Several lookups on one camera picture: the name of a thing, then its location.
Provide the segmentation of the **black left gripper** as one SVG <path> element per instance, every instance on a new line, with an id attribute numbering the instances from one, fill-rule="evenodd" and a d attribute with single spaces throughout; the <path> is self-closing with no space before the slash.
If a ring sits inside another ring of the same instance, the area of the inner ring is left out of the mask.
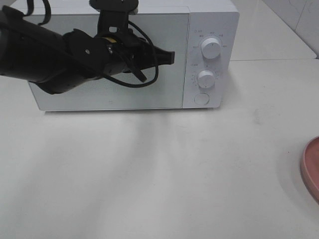
<path id="1" fill-rule="evenodd" d="M 107 46 L 110 54 L 116 54 L 126 64 L 126 68 L 141 82 L 146 82 L 147 77 L 138 66 L 147 57 L 153 63 L 172 65 L 175 62 L 175 52 L 166 51 L 154 46 L 151 39 L 134 23 L 129 21 L 131 13 L 100 11 L 97 36 L 109 41 Z"/>

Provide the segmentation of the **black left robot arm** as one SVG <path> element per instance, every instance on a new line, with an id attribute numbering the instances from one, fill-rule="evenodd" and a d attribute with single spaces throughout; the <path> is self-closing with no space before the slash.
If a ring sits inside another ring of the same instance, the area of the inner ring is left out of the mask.
<path id="1" fill-rule="evenodd" d="M 155 46 L 129 15 L 138 1 L 90 1 L 99 11 L 97 34 L 74 29 L 59 34 L 44 27 L 51 7 L 44 2 L 40 23 L 10 6 L 0 11 L 0 73 L 26 80 L 44 92 L 68 92 L 86 82 L 107 79 L 127 88 L 152 85 L 161 65 L 172 65 L 175 53 Z"/>

